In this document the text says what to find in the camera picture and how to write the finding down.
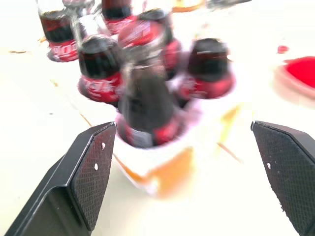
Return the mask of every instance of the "black gripper pad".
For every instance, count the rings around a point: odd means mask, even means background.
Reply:
[[[71,183],[74,198],[90,231],[96,225],[105,195],[115,134],[113,125],[94,136]]]
[[[285,126],[252,123],[261,159],[282,209],[301,236],[315,236],[315,141]]]

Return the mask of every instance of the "table surface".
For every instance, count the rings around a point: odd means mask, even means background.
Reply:
[[[253,119],[279,123],[315,137],[315,128],[308,127],[315,103],[274,81],[272,65],[277,59],[268,59],[277,44],[271,38],[276,36],[264,37],[268,42],[264,46],[259,39],[268,30],[264,21],[271,21],[276,15],[276,11],[266,12],[267,8],[255,22],[233,13],[233,23],[222,33],[223,37],[234,38],[230,45],[235,59],[248,63],[246,68],[252,75],[248,81],[251,97],[242,101],[242,109],[224,140],[237,159],[222,149],[216,155],[197,158],[191,177],[164,200],[136,189],[113,161],[93,236],[298,235],[270,188],[250,124]],[[180,27],[192,30],[190,34],[196,32],[187,27],[188,17],[177,18]],[[259,32],[251,33],[249,29],[257,28],[258,24]],[[38,32],[34,34],[36,40],[41,37]],[[34,38],[26,41],[31,43],[16,42],[18,48],[7,44],[0,50],[0,58],[6,61],[0,70],[3,143],[0,178],[5,193],[0,198],[0,235],[6,232],[43,175],[66,152],[77,134],[98,122],[91,116],[97,105],[91,102],[87,108],[78,108],[79,100],[69,96],[66,86],[56,87],[48,79],[52,71],[35,56],[38,45]],[[27,52],[8,53],[21,47]]]

